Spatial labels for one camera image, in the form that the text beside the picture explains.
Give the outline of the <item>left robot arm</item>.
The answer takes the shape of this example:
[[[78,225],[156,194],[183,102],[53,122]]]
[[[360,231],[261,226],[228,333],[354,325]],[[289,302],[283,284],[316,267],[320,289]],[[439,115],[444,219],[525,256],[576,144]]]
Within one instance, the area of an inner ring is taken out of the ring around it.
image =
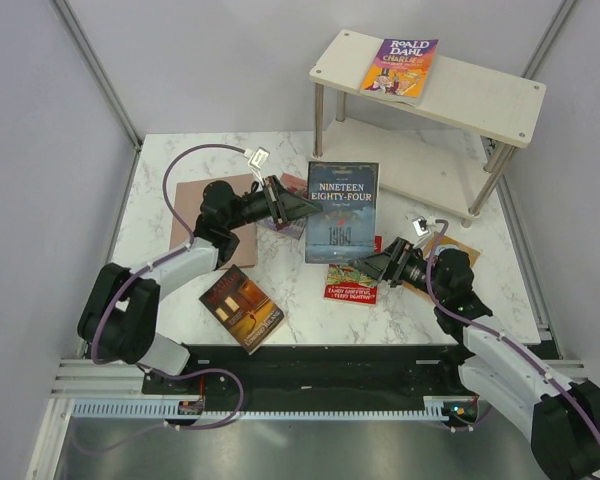
[[[235,229],[268,217],[285,226],[321,211],[317,201],[287,190],[275,176],[242,196],[225,181],[208,184],[195,229],[183,243],[134,268],[109,263],[100,270],[77,326],[92,362],[140,365],[165,374],[176,392],[191,392],[200,371],[189,363],[187,347],[157,332],[160,302],[224,266],[239,245]]]

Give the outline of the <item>red 13-Storey Treehouse book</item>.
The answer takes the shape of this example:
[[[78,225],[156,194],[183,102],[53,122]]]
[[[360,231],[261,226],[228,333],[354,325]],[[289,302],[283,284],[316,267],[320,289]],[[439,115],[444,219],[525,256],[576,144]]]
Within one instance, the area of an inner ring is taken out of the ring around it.
[[[329,265],[324,289],[325,299],[375,305],[377,291],[376,281],[355,268],[348,265]]]

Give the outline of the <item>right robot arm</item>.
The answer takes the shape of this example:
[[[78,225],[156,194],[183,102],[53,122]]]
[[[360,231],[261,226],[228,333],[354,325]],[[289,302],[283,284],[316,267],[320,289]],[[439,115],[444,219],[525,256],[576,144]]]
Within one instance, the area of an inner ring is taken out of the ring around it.
[[[447,392],[465,389],[494,407],[526,438],[550,479],[594,479],[600,471],[600,388],[576,382],[511,335],[473,290],[469,256],[444,249],[424,256],[402,238],[380,253],[351,261],[392,287],[429,295],[439,326],[460,347],[438,368]]]

